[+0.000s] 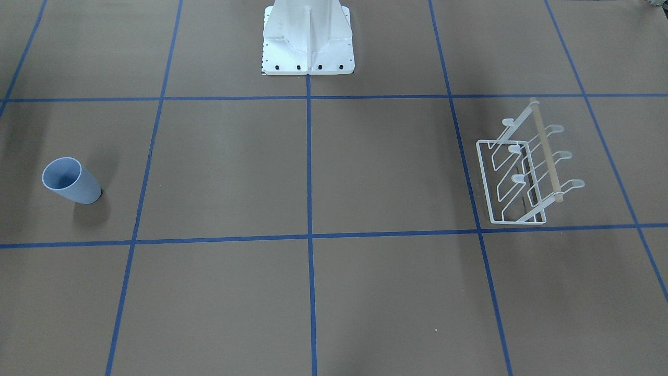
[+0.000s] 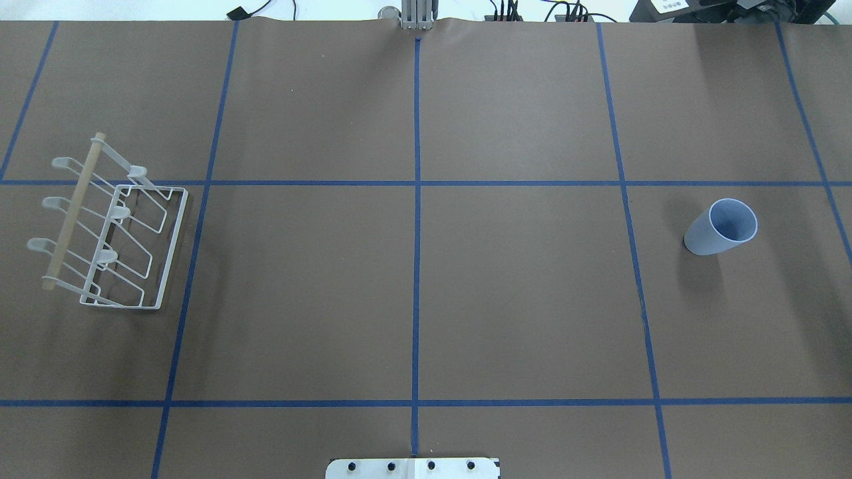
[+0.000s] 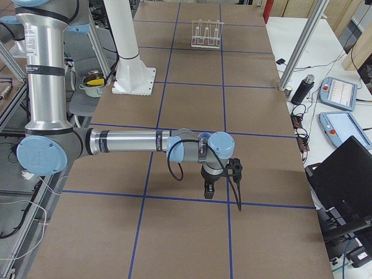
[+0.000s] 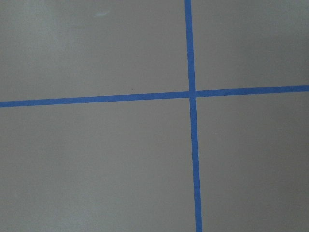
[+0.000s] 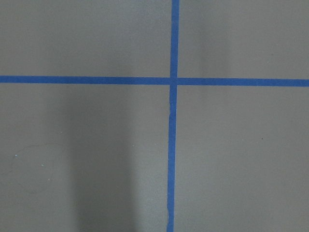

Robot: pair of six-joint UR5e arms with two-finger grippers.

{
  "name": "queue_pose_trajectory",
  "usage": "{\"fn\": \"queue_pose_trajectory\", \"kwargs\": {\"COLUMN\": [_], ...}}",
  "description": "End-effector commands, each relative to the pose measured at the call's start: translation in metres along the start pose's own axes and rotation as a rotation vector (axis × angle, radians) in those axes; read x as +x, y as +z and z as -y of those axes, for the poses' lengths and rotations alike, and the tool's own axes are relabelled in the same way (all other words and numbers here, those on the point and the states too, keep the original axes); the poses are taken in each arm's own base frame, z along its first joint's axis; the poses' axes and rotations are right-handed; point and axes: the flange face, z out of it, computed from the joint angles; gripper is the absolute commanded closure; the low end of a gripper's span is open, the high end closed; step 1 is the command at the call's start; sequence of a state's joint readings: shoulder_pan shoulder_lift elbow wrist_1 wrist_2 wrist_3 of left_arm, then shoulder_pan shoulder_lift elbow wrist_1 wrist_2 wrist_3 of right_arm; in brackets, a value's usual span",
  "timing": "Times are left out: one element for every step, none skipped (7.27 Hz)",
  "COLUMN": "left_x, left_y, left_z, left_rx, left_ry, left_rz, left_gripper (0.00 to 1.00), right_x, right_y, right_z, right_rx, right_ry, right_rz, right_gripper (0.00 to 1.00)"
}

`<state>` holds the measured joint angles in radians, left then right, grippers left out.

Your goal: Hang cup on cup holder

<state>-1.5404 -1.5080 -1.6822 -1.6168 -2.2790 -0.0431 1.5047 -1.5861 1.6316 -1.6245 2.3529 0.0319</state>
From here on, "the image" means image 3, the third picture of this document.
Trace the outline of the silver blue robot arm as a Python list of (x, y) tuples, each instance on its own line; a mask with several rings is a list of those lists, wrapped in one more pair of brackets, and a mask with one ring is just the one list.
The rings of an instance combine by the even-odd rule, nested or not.
[(26, 136), (16, 151), (26, 170), (51, 176), (87, 155), (164, 152), (168, 162), (201, 164), (206, 199), (213, 197), (220, 177), (239, 193), (242, 167), (233, 158), (235, 142), (225, 132), (99, 131), (75, 128), (67, 120), (64, 34), (71, 27), (89, 31), (88, 1), (15, 1), (15, 15), (24, 27), (31, 112)]

